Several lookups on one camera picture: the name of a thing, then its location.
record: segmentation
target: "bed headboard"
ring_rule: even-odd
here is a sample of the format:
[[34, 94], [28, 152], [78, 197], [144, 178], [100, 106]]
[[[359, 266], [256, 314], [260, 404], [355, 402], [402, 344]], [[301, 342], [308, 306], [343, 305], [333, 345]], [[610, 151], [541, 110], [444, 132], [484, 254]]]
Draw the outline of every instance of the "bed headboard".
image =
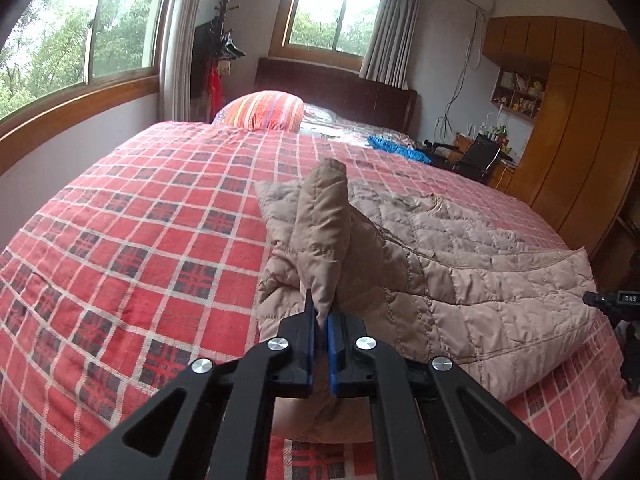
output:
[[351, 121], [407, 133], [417, 92], [328, 66], [261, 57], [254, 90], [281, 90]]

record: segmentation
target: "metal bolt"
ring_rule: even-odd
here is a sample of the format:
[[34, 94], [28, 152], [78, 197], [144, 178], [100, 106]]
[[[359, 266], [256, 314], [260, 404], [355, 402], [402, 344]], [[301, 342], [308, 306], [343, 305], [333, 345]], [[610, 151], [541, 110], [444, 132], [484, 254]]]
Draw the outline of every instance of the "metal bolt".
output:
[[197, 361], [191, 363], [191, 370], [193, 370], [197, 374], [206, 374], [212, 368], [213, 363], [206, 358], [198, 359]]
[[431, 361], [431, 366], [439, 372], [447, 372], [453, 368], [453, 361], [448, 357], [436, 357]]
[[360, 350], [371, 350], [376, 346], [376, 340], [369, 336], [360, 337], [356, 341], [356, 346]]
[[283, 337], [274, 337], [273, 339], [269, 339], [267, 346], [269, 347], [269, 350], [284, 350], [287, 346], [289, 346], [289, 341], [287, 341]]

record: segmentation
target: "striped pillow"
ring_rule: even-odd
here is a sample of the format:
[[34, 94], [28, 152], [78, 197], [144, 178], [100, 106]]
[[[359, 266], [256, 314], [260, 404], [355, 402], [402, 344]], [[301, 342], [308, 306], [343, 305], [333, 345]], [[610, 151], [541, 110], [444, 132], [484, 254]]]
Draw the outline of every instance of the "striped pillow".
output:
[[263, 90], [231, 101], [213, 124], [247, 130], [285, 130], [297, 133], [302, 122], [302, 99], [286, 92]]

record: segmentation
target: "desk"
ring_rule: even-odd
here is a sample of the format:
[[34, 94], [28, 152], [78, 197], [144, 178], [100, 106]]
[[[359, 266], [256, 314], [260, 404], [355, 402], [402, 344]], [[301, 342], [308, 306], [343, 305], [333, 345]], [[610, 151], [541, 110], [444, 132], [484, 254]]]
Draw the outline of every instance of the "desk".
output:
[[[473, 139], [469, 139], [467, 136], [462, 134], [456, 134], [456, 140], [453, 144], [459, 147], [462, 153], [465, 153], [473, 143]], [[449, 162], [454, 163], [459, 161], [462, 158], [462, 153], [450, 151], [448, 156]], [[491, 168], [489, 179], [485, 184], [504, 193], [507, 191], [507, 186], [513, 178], [513, 173], [515, 173], [515, 171], [516, 165], [513, 162], [503, 158], [498, 158], [498, 160], [495, 161], [494, 166]]]

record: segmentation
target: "plaid blanket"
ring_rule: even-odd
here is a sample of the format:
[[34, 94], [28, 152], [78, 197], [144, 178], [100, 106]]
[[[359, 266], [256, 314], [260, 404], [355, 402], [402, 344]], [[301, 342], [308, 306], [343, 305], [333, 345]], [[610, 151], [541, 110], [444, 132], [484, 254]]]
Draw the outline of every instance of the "plaid blanket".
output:
[[[350, 180], [438, 193], [564, 247], [523, 203], [400, 156], [280, 131], [160, 123], [98, 161], [0, 255], [0, 418], [42, 478], [56, 478], [191, 360], [257, 341], [254, 296], [270, 247], [254, 182], [343, 161]], [[604, 318], [510, 410], [587, 476], [614, 422], [622, 360]], [[371, 444], [272, 436], [268, 478], [370, 479]]]

